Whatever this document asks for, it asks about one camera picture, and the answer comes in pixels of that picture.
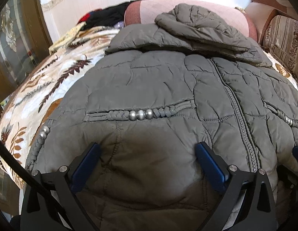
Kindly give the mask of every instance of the zipper teeth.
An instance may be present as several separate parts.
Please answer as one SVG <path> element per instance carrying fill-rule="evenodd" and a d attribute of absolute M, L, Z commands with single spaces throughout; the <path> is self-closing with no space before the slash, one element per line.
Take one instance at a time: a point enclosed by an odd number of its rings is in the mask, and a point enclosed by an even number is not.
<path fill-rule="evenodd" d="M 221 79 L 219 71 L 218 71 L 217 67 L 215 66 L 214 62 L 211 59 L 209 59 L 209 62 L 213 66 L 213 73 L 214 73 L 215 77 L 224 86 L 226 92 L 228 93 L 228 95 L 231 99 L 231 103 L 232 103 L 234 111 L 235 111 L 235 116 L 236 116 L 238 124 L 239 124 L 241 137 L 242 137 L 242 140 L 243 140 L 246 151 L 248 150 L 247 156 L 249 156 L 248 159 L 250 160 L 250 164 L 251 164 L 250 171 L 251 172 L 256 172 L 257 169 L 258 169 L 256 152 L 253 149 L 253 146 L 252 146 L 252 144 L 251 144 L 251 142 L 248 138 L 245 122 L 243 120 L 242 113 L 239 109 L 238 102 L 235 99 L 235 95 L 234 95 L 233 91 L 231 90 L 231 88 Z"/>

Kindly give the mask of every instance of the brown striped fabric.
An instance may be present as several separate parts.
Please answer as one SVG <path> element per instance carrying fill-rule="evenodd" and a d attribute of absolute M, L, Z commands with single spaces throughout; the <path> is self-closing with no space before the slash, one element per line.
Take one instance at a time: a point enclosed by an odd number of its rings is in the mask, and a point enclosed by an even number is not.
<path fill-rule="evenodd" d="M 298 82 L 298 21 L 275 16 L 265 32 L 263 45 Z"/>

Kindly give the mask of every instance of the puffer jacket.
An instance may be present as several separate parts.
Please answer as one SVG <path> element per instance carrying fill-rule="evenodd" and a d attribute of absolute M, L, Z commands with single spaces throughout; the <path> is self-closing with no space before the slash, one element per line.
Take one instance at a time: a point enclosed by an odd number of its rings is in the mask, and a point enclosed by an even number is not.
<path fill-rule="evenodd" d="M 155 24 L 122 29 L 106 52 L 46 121 L 27 167 L 57 170 L 99 143 L 77 197 L 101 231 L 195 231 L 219 198 L 196 161 L 202 141 L 227 164 L 265 169 L 276 200 L 277 164 L 298 170 L 298 91 L 256 42 L 179 4 Z M 130 119 L 147 109 L 152 119 Z"/>

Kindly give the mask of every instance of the pearl bead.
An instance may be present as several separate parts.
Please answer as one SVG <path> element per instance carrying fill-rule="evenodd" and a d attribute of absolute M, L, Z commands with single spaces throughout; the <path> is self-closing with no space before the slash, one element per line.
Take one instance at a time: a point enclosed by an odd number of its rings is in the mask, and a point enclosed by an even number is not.
<path fill-rule="evenodd" d="M 48 135 L 51 129 L 48 126 L 44 126 L 42 130 Z"/>
<path fill-rule="evenodd" d="M 135 121 L 137 119 L 137 114 L 136 114 L 136 111 L 135 110 L 130 111 L 130 113 L 129 113 L 129 119 L 131 121 Z"/>
<path fill-rule="evenodd" d="M 147 119 L 152 119 L 153 118 L 153 110 L 152 109 L 147 109 L 146 110 L 146 118 Z"/>
<path fill-rule="evenodd" d="M 40 137 L 41 137 L 43 140 L 45 140 L 46 137 L 47 137 L 47 134 L 46 134 L 45 132 L 43 132 L 43 131 L 41 131 L 39 135 L 40 135 Z"/>
<path fill-rule="evenodd" d="M 144 110 L 138 110 L 137 119 L 138 120 L 143 120 L 143 119 L 145 119 L 145 117 L 146 117 L 146 114 L 145 114 Z"/>

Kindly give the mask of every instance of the black cable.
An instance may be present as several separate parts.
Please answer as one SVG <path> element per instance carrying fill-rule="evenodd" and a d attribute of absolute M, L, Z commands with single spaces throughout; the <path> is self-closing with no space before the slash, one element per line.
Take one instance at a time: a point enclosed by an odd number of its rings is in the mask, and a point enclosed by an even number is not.
<path fill-rule="evenodd" d="M 51 193 L 40 183 L 38 183 L 32 176 L 13 158 L 6 147 L 0 141 L 0 157 L 13 169 L 16 174 L 21 177 L 29 186 L 35 189 L 46 201 L 52 204 L 58 213 L 67 220 L 64 208 L 59 202 L 51 195 Z"/>

